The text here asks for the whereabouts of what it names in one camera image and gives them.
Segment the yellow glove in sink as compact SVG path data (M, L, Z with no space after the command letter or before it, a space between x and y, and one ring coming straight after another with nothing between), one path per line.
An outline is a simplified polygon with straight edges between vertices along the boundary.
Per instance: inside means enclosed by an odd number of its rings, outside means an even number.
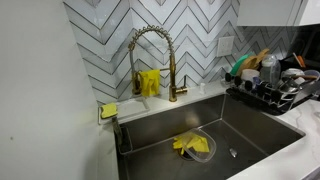
M186 146L187 149L193 148L196 152L209 152L207 139L195 133L186 133L176 137L172 146L174 149L180 149L181 155L184 154L183 146Z

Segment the sink drain stopper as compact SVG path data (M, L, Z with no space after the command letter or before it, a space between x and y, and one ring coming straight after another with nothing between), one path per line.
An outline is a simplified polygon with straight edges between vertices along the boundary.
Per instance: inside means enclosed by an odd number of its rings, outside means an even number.
M229 149L229 152L230 152L230 154L231 154L231 156L232 157L234 157L234 158L236 158L237 157L237 151L235 150L235 149L233 149L233 148L230 148Z

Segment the yellow glove on faucet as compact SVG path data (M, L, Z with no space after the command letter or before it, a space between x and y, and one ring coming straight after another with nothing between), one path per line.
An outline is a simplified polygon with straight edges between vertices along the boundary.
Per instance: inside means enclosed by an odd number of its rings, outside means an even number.
M150 70L140 72L141 92L143 96L157 95L160 86L160 70Z

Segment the gold spring faucet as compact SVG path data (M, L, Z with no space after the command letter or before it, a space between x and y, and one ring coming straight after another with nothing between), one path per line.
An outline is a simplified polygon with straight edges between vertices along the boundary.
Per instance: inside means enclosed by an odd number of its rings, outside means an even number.
M141 37L145 37L147 33L157 34L164 42L166 51L163 56L167 55L166 62L159 62L158 58L152 55L148 48L136 49L136 45ZM170 34L162 27L155 25L147 25L137 30L132 36L128 44L129 61L131 66L131 83L132 94L142 95L141 92L141 79L140 72L159 69L160 70L160 85L161 85L161 72L168 71L170 78L168 84L168 99L170 102L177 101L177 95L186 93L187 87L178 87L176 85L176 61L173 40Z

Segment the small white bottle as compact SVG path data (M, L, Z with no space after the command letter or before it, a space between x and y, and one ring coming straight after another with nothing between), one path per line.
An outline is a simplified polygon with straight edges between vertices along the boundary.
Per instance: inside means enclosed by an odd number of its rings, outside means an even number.
M200 94L205 94L205 83L200 83L199 93Z

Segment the yellow green sponge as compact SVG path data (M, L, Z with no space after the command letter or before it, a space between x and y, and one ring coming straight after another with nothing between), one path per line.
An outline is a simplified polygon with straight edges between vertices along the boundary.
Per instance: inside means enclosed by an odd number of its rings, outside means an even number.
M115 103L102 105L100 109L101 109L100 117L102 119L106 119L118 114L117 105Z

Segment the white sponge tray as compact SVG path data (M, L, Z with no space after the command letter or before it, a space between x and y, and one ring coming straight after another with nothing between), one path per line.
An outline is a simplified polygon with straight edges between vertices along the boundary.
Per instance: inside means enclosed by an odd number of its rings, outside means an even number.
M117 105L118 114L112 117L102 119L100 117L101 109L98 108L98 124L104 125L111 121L113 117L116 117L118 120L126 119L132 116L136 116L142 113L146 113L150 110L146 99L143 97L133 98L121 102L115 102Z

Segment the clear plastic lid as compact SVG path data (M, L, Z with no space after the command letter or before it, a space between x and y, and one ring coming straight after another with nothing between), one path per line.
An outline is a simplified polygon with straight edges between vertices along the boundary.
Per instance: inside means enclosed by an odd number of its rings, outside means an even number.
M184 133L181 142L183 152L200 163L210 161L217 149L215 140L201 129Z

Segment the green plate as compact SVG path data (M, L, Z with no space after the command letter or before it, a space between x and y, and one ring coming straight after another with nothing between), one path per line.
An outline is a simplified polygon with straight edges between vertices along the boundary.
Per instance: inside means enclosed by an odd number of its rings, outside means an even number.
M250 52L248 54L245 54L243 56L241 56L237 62L235 63L235 65L233 66L233 68L230 71L230 74L235 76L237 74L238 69L240 68L241 64L243 63L244 60L246 60L247 58L249 58L251 55L253 54L253 52Z

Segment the white mug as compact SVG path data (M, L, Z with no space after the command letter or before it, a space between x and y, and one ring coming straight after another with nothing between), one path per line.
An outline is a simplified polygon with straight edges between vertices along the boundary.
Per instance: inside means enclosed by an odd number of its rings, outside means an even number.
M253 81L254 77L258 77L260 72L254 69L244 69L241 74L241 79L244 81Z

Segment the wooden bowls in rack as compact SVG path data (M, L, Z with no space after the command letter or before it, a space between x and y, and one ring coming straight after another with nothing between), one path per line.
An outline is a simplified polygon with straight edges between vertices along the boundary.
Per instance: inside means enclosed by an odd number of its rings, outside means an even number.
M265 58L269 51L269 48L265 48L258 55L250 56L246 60L244 60L237 71L237 76L240 76L244 69L257 70L259 67L259 63Z

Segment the clear plastic bottle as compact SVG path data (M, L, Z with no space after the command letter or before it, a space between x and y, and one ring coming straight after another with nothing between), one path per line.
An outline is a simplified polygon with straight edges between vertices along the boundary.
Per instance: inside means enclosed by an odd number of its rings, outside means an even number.
M262 61L262 68L260 70L260 79L269 82L275 86L280 77L281 66L275 55L267 55Z

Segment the metal dish rack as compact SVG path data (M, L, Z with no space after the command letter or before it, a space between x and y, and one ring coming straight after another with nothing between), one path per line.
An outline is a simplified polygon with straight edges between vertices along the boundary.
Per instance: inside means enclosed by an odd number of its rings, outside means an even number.
M226 93L234 100L271 115L282 115L311 99L319 90L315 75L289 75L279 79L273 86L269 82L242 80L239 76L225 74L230 84Z

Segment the white upper cabinet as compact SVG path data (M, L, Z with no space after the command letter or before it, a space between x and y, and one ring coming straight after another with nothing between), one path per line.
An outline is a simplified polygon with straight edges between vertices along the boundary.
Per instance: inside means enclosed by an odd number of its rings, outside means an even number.
M305 26L320 23L320 0L240 0L238 26Z

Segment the white wall outlet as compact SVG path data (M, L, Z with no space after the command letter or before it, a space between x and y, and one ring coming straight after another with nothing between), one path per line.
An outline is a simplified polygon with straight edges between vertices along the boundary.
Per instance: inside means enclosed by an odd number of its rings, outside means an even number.
M232 47L233 47L234 37L221 37L218 40L218 49L217 49L217 56L227 56L232 54Z

